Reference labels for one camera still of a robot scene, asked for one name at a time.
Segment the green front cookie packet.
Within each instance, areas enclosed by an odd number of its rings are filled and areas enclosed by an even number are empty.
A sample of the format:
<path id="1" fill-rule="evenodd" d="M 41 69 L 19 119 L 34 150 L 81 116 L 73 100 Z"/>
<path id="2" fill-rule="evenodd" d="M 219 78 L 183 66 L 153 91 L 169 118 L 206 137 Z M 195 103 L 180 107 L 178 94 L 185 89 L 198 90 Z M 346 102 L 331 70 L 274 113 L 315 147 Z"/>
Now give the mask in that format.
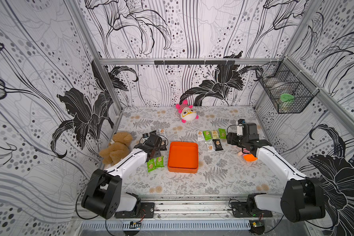
<path id="1" fill-rule="evenodd" d="M 164 156 L 157 157 L 155 159 L 156 168 L 163 168 L 164 167 Z"/>

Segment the green cookie packet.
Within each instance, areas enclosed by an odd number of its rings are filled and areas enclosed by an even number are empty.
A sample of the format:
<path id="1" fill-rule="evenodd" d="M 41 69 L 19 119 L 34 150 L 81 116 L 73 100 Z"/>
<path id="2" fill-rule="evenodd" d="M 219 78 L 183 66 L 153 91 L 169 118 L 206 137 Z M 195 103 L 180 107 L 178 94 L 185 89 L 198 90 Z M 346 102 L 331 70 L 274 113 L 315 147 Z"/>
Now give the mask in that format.
<path id="1" fill-rule="evenodd" d="M 156 168 L 163 168 L 164 167 L 164 156 L 157 157 L 155 159 Z"/>
<path id="2" fill-rule="evenodd" d="M 147 172 L 149 173 L 154 170 L 156 170 L 156 164 L 154 159 L 151 159 L 147 162 Z"/>
<path id="3" fill-rule="evenodd" d="M 203 131 L 203 136 L 204 136 L 205 141 L 210 141 L 213 139 L 212 133 L 210 130 Z"/>
<path id="4" fill-rule="evenodd" d="M 226 139 L 226 137 L 227 137 L 226 129 L 224 129 L 224 128 L 219 128 L 219 129 L 218 129 L 218 133 L 219 133 L 219 138 L 220 138 L 220 139 Z"/>

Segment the white back cookie packet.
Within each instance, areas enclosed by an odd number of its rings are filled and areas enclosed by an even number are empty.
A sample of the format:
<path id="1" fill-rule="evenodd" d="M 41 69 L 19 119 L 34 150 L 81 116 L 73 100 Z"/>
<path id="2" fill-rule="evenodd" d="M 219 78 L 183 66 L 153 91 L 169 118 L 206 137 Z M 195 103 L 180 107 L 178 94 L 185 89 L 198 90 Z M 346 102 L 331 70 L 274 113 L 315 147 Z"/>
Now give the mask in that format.
<path id="1" fill-rule="evenodd" d="M 214 152 L 215 151 L 213 141 L 206 141 L 205 145 L 206 145 L 207 152 Z"/>

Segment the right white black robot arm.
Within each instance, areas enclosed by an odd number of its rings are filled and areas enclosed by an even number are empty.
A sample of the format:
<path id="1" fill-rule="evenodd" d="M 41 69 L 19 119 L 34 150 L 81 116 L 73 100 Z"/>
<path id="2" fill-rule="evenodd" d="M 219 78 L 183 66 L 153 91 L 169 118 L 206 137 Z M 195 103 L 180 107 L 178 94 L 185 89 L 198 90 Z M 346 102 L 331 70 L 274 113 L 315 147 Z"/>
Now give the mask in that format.
<path id="1" fill-rule="evenodd" d="M 283 214 L 291 222 L 325 217 L 322 184 L 298 171 L 288 163 L 267 140 L 250 140 L 245 135 L 227 134 L 227 143 L 249 151 L 262 161 L 284 185 L 282 194 L 249 194 L 247 210 L 271 211 Z"/>

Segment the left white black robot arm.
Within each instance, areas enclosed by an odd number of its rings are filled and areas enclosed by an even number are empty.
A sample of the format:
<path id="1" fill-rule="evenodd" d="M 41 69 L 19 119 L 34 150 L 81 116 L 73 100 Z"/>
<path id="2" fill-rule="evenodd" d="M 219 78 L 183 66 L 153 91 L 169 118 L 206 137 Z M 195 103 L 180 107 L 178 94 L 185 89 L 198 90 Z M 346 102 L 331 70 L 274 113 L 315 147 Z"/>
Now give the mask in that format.
<path id="1" fill-rule="evenodd" d="M 122 183 L 138 167 L 156 158 L 162 142 L 161 137 L 151 135 L 114 166 L 94 171 L 86 185 L 81 206 L 104 219 L 117 213 L 141 217 L 144 212 L 141 199 L 136 194 L 122 192 Z"/>

